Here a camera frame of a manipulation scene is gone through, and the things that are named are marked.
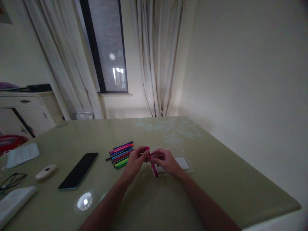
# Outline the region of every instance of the window frame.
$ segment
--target window frame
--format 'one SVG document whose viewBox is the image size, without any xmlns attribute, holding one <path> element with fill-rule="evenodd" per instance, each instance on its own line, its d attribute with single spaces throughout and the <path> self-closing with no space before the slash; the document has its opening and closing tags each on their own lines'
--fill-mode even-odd
<svg viewBox="0 0 308 231">
<path fill-rule="evenodd" d="M 121 24 L 121 33 L 122 33 L 122 47 L 123 47 L 123 59 L 124 59 L 124 68 L 125 68 L 125 79 L 126 79 L 126 90 L 116 91 L 116 90 L 106 90 L 103 70 L 100 62 L 100 57 L 98 53 L 98 47 L 95 37 L 94 26 L 91 17 L 91 11 L 88 0 L 79 0 L 81 11 L 83 15 L 84 24 L 86 26 L 87 35 L 90 43 L 91 53 L 93 57 L 94 67 L 97 75 L 97 80 L 99 84 L 99 93 L 127 93 L 128 94 L 128 81 L 127 81 L 127 72 L 126 72 L 126 59 L 125 59 L 125 48 L 124 48 L 124 37 L 123 37 L 123 25 L 122 25 L 122 12 L 121 12 L 121 0 L 118 0 L 119 5 L 119 14 L 120 14 L 120 24 Z"/>
</svg>

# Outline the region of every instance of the eyeglasses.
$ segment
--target eyeglasses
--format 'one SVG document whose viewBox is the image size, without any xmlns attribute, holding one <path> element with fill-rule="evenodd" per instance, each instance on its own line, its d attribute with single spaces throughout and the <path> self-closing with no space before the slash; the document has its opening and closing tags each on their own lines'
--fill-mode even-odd
<svg viewBox="0 0 308 231">
<path fill-rule="evenodd" d="M 0 191 L 4 191 L 6 189 L 15 187 L 18 185 L 25 177 L 27 174 L 24 173 L 14 173 L 11 175 L 9 178 L 7 178 L 2 185 L 0 186 Z"/>
</svg>

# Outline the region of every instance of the purple cloth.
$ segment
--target purple cloth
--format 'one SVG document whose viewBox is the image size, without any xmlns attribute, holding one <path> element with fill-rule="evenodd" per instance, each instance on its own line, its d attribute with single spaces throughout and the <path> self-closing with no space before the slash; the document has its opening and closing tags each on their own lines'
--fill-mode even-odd
<svg viewBox="0 0 308 231">
<path fill-rule="evenodd" d="M 0 89 L 10 89 L 10 88 L 20 88 L 20 87 L 11 83 L 0 82 Z"/>
</svg>

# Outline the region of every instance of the plastic box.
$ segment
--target plastic box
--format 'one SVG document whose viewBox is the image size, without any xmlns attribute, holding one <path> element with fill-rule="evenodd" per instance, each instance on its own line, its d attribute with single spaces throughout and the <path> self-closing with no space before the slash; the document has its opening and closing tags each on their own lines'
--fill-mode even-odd
<svg viewBox="0 0 308 231">
<path fill-rule="evenodd" d="M 158 147 L 153 147 L 153 148 L 150 147 L 150 152 L 153 152 L 157 148 Z M 174 156 L 174 158 L 177 160 L 177 162 L 183 163 L 182 166 L 185 166 L 185 163 L 183 162 L 183 158 L 184 158 L 187 165 L 184 168 L 182 167 L 182 169 L 184 169 L 185 172 L 194 171 L 192 164 L 190 163 L 188 157 L 186 156 L 184 150 L 181 147 L 161 147 L 161 148 L 169 150 Z M 155 167 L 156 167 L 158 176 L 169 175 L 166 171 L 163 170 L 162 167 L 158 167 L 157 165 L 155 165 Z M 153 176 L 155 176 L 155 173 L 152 169 L 152 165 L 150 165 L 150 168 L 152 170 Z"/>
</svg>

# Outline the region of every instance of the black phone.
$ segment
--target black phone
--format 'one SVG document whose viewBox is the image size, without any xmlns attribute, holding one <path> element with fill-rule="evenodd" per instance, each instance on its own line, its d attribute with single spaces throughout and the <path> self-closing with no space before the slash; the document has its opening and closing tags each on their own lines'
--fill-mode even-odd
<svg viewBox="0 0 308 231">
<path fill-rule="evenodd" d="M 69 173 L 69 175 L 65 178 L 65 180 L 60 184 L 58 189 L 65 190 L 77 188 L 77 186 L 80 184 L 84 176 L 91 168 L 97 156 L 98 153 L 86 153 Z"/>
</svg>

